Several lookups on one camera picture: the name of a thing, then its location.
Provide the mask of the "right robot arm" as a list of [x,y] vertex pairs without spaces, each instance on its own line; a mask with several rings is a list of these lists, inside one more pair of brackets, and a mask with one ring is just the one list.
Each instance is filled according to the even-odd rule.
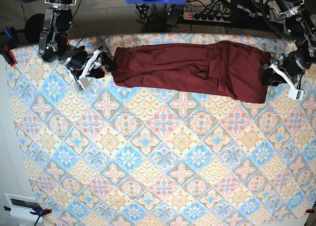
[[[16,0],[29,3],[37,0]],[[102,46],[92,54],[85,51],[85,47],[73,46],[68,41],[68,31],[73,25],[71,6],[76,0],[46,0],[46,9],[42,31],[39,34],[39,56],[47,62],[58,61],[64,65],[73,79],[78,82],[86,77],[100,79],[107,73],[114,72],[114,61],[107,56]]]

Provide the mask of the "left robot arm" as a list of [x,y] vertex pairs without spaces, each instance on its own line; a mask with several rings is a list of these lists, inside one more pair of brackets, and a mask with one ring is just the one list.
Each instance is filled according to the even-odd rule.
[[279,16],[284,20],[283,31],[268,21],[264,0],[258,2],[252,0],[254,5],[261,9],[268,27],[282,38],[295,41],[297,50],[292,51],[288,56],[282,54],[276,61],[272,61],[262,74],[261,83],[273,87],[287,83],[299,89],[303,75],[316,62],[316,28],[310,19],[311,13],[305,6],[310,0],[274,1],[279,7],[277,11]]

